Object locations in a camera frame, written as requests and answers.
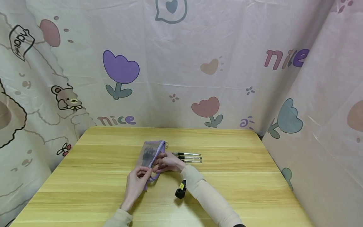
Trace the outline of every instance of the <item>ballpoint pen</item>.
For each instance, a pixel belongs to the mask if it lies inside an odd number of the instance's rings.
[[[202,160],[199,160],[199,161],[197,161],[197,160],[182,160],[182,161],[185,162],[185,163],[191,163],[191,162],[201,163],[202,162]]]
[[[192,156],[200,156],[200,154],[195,153],[184,153],[184,152],[173,152],[173,155],[192,155]]]
[[[202,159],[202,157],[177,156],[178,159]]]

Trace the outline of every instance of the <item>fabric backdrop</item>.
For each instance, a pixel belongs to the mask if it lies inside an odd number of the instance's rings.
[[[0,0],[0,227],[94,125],[254,130],[316,226],[361,226],[362,12]]]

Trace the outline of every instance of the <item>mesh pencil bag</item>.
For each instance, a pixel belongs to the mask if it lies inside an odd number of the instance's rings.
[[[139,158],[136,161],[135,167],[145,166],[152,168],[154,167],[153,163],[158,156],[159,153],[165,152],[165,141],[146,141],[141,148]],[[153,173],[147,182],[153,182],[159,177],[159,173]]]

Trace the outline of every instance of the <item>hand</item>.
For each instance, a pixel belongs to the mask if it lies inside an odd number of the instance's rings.
[[[152,168],[139,166],[127,176],[127,184],[125,190],[125,198],[120,206],[120,209],[128,212],[134,202],[144,190],[147,180],[152,174]]]
[[[154,165],[159,165],[154,167],[155,173],[162,173],[168,170],[180,173],[185,167],[185,163],[170,152],[160,153]]]

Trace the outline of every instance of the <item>wood grain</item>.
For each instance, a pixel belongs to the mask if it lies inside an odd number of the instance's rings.
[[[171,152],[201,153],[194,166],[247,227],[313,226],[279,169],[252,131],[89,128],[12,227],[102,227],[122,202],[126,176],[144,141],[165,140]],[[164,173],[132,212],[137,227],[212,227],[188,192],[175,197],[179,173]]]

